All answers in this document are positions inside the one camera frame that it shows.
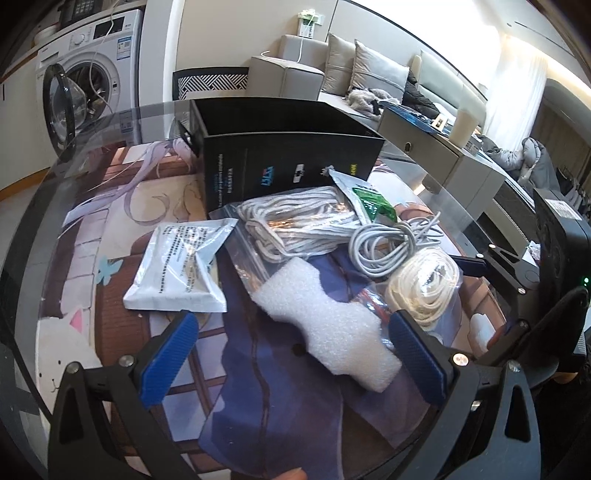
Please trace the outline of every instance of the green label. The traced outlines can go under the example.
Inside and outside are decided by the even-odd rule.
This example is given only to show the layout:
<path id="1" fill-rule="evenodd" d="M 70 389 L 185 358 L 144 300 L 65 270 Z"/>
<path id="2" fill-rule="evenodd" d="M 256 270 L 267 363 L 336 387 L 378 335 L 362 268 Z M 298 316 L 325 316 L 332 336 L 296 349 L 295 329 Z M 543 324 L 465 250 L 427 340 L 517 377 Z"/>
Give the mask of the green label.
<path id="1" fill-rule="evenodd" d="M 396 211 L 382 194 L 360 188 L 353 188 L 352 190 L 359 197 L 359 200 L 361 200 L 361 204 L 372 222 L 375 221 L 378 215 L 384 215 L 394 223 L 398 222 Z"/>

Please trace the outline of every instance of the blue clamp pad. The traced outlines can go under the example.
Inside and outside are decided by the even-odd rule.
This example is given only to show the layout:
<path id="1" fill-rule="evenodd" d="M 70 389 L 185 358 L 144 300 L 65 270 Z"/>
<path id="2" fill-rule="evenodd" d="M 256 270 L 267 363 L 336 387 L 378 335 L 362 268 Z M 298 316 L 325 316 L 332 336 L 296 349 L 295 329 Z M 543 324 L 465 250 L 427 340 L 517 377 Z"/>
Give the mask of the blue clamp pad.
<path id="1" fill-rule="evenodd" d="M 197 342 L 199 323 L 193 313 L 186 313 L 174 331 L 169 332 L 168 330 L 174 326 L 172 323 L 162 333 L 168 338 L 141 372 L 139 397 L 146 408 L 162 403 L 178 371 Z"/>
<path id="2" fill-rule="evenodd" d="M 406 319 L 401 311 L 393 313 L 388 324 L 390 341 L 396 349 L 396 356 L 410 373 L 423 399 L 431 405 L 441 407 L 447 396 L 446 372 L 413 328 L 420 327 L 416 323 L 411 325 L 410 322 L 414 323 L 414 320 L 410 316 Z"/>

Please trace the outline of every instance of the gray cable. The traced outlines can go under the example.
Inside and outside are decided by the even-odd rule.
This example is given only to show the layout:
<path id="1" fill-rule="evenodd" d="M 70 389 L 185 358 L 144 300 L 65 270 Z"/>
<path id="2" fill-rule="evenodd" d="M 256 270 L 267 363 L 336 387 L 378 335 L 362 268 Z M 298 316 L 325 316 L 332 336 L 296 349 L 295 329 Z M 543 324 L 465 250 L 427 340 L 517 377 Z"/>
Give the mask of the gray cable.
<path id="1" fill-rule="evenodd" d="M 349 242 L 353 265 L 369 278 L 384 278 L 396 271 L 416 251 L 441 244 L 439 216 L 418 217 L 393 226 L 372 223 L 357 229 Z"/>

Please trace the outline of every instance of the screw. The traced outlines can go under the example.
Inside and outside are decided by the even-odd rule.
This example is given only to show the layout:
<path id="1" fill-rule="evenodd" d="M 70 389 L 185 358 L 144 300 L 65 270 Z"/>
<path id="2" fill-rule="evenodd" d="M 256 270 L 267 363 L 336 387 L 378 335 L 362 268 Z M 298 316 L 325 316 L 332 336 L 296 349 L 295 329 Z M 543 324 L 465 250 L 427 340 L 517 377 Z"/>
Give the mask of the screw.
<path id="1" fill-rule="evenodd" d="M 521 371 L 521 365 L 519 363 L 517 363 L 515 360 L 509 360 L 507 362 L 507 365 L 509 365 L 509 369 L 513 372 L 513 373 L 517 373 Z"/>
<path id="2" fill-rule="evenodd" d="M 121 365 L 122 367 L 131 367 L 131 365 L 133 365 L 135 362 L 135 358 L 133 357 L 133 355 L 124 355 L 121 358 L 119 358 L 119 365 Z"/>
<path id="3" fill-rule="evenodd" d="M 66 367 L 66 372 L 68 372 L 69 374 L 75 374 L 79 369 L 80 364 L 78 362 L 72 362 L 71 364 L 68 364 L 68 366 Z"/>
<path id="4" fill-rule="evenodd" d="M 463 353 L 456 353 L 453 356 L 453 362 L 459 367 L 465 367 L 468 364 L 468 357 Z"/>

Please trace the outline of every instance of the coiled cable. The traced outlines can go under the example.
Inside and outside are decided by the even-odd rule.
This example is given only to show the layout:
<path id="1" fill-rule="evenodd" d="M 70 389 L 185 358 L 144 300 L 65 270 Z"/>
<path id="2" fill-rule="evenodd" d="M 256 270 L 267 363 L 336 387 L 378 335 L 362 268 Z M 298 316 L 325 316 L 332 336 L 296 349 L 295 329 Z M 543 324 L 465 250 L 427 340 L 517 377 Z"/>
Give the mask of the coiled cable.
<path id="1" fill-rule="evenodd" d="M 460 285 L 460 268 L 441 248 L 416 253 L 393 273 L 386 288 L 390 310 L 406 310 L 425 331 L 433 330 Z"/>
<path id="2" fill-rule="evenodd" d="M 348 243 L 361 226 L 334 187 L 255 198 L 237 211 L 258 251 L 271 263 L 330 253 Z"/>
<path id="3" fill-rule="evenodd" d="M 372 223 L 359 228 L 349 242 L 353 265 L 369 278 L 392 274 L 419 249 L 434 247 L 444 236 L 437 226 L 441 213 L 417 217 L 393 226 Z"/>

